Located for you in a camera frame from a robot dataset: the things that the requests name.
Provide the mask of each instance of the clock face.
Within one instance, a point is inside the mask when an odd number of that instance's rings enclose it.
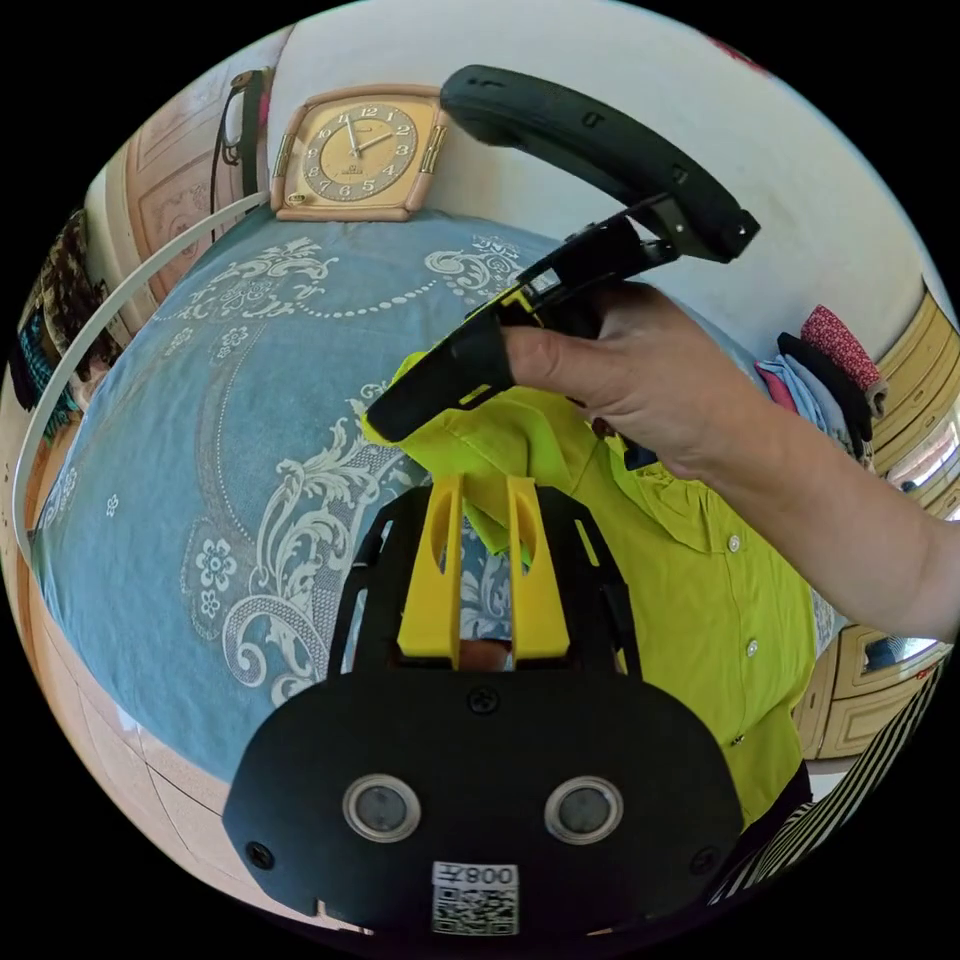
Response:
[[[357,103],[332,116],[307,144],[303,177],[325,200],[374,197],[403,176],[417,153],[417,127],[388,103]]]

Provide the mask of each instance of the black handle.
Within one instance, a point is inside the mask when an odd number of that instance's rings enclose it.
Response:
[[[728,263],[759,230],[736,199],[682,150],[575,90],[473,65],[447,80],[440,103],[458,127],[481,143],[522,150],[624,206],[671,195],[703,241],[708,259]]]

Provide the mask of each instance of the clock hands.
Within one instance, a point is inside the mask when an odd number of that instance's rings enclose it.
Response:
[[[357,146],[357,137],[353,132],[353,123],[350,120],[350,114],[347,114],[347,133],[350,134],[350,153],[359,158],[360,157],[360,148]]]
[[[363,150],[366,150],[367,147],[372,147],[375,143],[380,143],[381,140],[386,140],[388,137],[392,137],[392,136],[393,136],[393,131],[391,130],[389,133],[384,133],[384,134],[381,134],[381,136],[379,137],[374,137],[372,140],[367,140],[366,143],[361,143],[356,148],[357,152],[354,154],[354,156],[359,157],[360,152]]]

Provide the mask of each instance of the folded clothes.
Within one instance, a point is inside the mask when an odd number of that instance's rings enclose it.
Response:
[[[781,333],[777,337],[777,347],[783,356],[799,360],[830,391],[843,411],[851,437],[856,429],[863,440],[873,439],[873,422],[867,398],[843,370],[816,347],[789,333]]]
[[[775,373],[764,370],[759,363],[755,363],[754,367],[757,373],[763,377],[763,382],[767,385],[767,392],[770,394],[770,399],[778,406],[784,407],[791,413],[796,413],[797,405],[790,395],[787,385]]]
[[[863,456],[863,439],[854,428],[851,433],[844,419],[840,404],[833,394],[796,357],[783,358],[790,369],[804,382],[820,405],[820,412],[827,424],[827,433],[855,460]]]
[[[782,380],[797,407],[797,413],[804,420],[809,420],[818,430],[828,433],[827,422],[824,420],[820,404],[814,395],[807,389],[806,384],[790,369],[787,361],[778,356],[773,360],[759,360],[754,366],[761,374],[771,373]]]
[[[883,416],[890,385],[844,322],[818,304],[800,328],[800,339],[829,357],[863,391],[870,411]]]

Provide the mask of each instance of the white wall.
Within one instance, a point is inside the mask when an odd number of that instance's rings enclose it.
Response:
[[[924,273],[951,313],[899,204],[805,100],[697,31],[609,0],[366,0],[302,21],[277,67],[271,164],[308,97],[377,82],[440,85],[470,63],[541,76],[608,103],[733,193],[762,226],[745,255],[729,266],[683,260],[650,278],[754,353],[776,352],[776,334],[796,331],[823,302],[879,356],[919,305]],[[459,130],[448,145],[430,206],[558,239],[618,209],[516,151],[484,147]]]

